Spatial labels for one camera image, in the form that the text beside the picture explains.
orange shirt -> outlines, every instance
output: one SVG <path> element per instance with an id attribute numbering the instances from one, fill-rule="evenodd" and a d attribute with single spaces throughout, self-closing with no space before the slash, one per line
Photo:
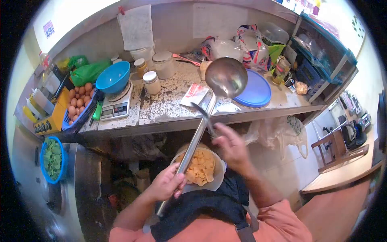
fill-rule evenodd
<path id="1" fill-rule="evenodd" d="M 307 227 L 290 209 L 289 202 L 282 200 L 270 207 L 260 208 L 257 216 L 259 229 L 254 233 L 256 241 L 312 241 L 312 235 Z M 153 242 L 152 234 L 141 230 L 131 231 L 124 228 L 113 228 L 110 231 L 109 242 Z M 183 231 L 175 235 L 169 242 L 198 241 L 240 241 L 233 224 L 199 216 Z"/>

potato chips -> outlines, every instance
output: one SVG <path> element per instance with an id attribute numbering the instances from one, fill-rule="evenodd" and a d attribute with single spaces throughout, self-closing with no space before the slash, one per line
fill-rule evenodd
<path id="1" fill-rule="evenodd" d="M 181 162 L 184 154 L 179 155 L 175 162 Z M 187 169 L 187 184 L 195 183 L 199 186 L 203 186 L 207 182 L 214 180 L 215 161 L 211 152 L 197 149 L 193 154 L 191 164 Z"/>

white bowl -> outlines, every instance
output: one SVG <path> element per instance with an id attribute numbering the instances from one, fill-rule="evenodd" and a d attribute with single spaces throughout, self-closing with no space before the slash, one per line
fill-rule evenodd
<path id="1" fill-rule="evenodd" d="M 184 145 L 183 147 L 181 147 L 179 149 L 176 156 L 173 158 L 171 164 L 175 162 L 176 158 L 178 158 L 179 155 L 186 152 L 187 146 L 188 145 Z M 214 174 L 213 174 L 214 180 L 212 182 L 208 182 L 208 183 L 204 184 L 202 187 L 197 185 L 197 184 L 186 184 L 184 189 L 183 189 L 183 193 L 195 191 L 195 190 L 201 190 L 201 189 L 216 191 L 223 182 L 224 173 L 226 172 L 226 163 L 222 159 L 220 159 L 220 157 L 216 153 L 214 153 L 212 150 L 210 150 L 204 144 L 199 144 L 198 148 L 196 148 L 196 150 L 205 150 L 205 151 L 209 151 L 210 153 L 212 153 L 212 155 L 214 157 L 214 161 L 215 161 L 215 168 L 214 168 Z"/>

ladle handle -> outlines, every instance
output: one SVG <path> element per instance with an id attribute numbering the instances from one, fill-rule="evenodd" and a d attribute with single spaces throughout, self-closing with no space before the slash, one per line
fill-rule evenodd
<path id="1" fill-rule="evenodd" d="M 216 100 L 217 100 L 217 98 L 216 98 L 214 92 L 212 92 L 211 100 L 208 103 L 208 106 L 207 106 L 207 109 L 206 109 L 206 112 L 209 115 L 211 115 L 212 111 L 214 110 L 214 107 L 215 107 L 215 104 L 216 104 Z M 190 144 L 188 145 L 187 151 L 184 154 L 184 157 L 183 157 L 183 159 L 182 159 L 182 161 L 180 163 L 179 168 L 177 169 L 176 174 L 178 174 L 178 173 L 185 173 L 187 171 L 188 166 L 189 166 L 189 164 L 191 162 L 191 159 L 194 156 L 194 153 L 195 153 L 195 150 L 197 148 L 197 145 L 199 144 L 199 141 L 201 140 L 201 138 L 203 136 L 205 128 L 207 127 L 208 121 L 209 121 L 208 118 L 203 116 L 202 121 L 199 124 L 199 127 L 197 128 L 195 134 L 192 137 L 192 140 L 191 140 Z M 164 216 L 163 212 L 164 212 L 165 208 L 167 207 L 167 205 L 168 205 L 168 203 L 169 203 L 169 201 L 171 199 L 174 199 L 173 196 L 169 200 L 163 201 L 161 203 L 161 206 L 159 207 L 159 210 L 156 213 L 157 216 L 159 216 L 159 217 L 163 217 Z"/>

blue plastic lid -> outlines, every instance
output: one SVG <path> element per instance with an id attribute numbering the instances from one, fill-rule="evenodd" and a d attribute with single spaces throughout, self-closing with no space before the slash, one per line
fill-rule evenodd
<path id="1" fill-rule="evenodd" d="M 260 108 L 270 102 L 271 88 L 266 79 L 260 74 L 247 70 L 247 86 L 235 101 L 248 107 Z"/>

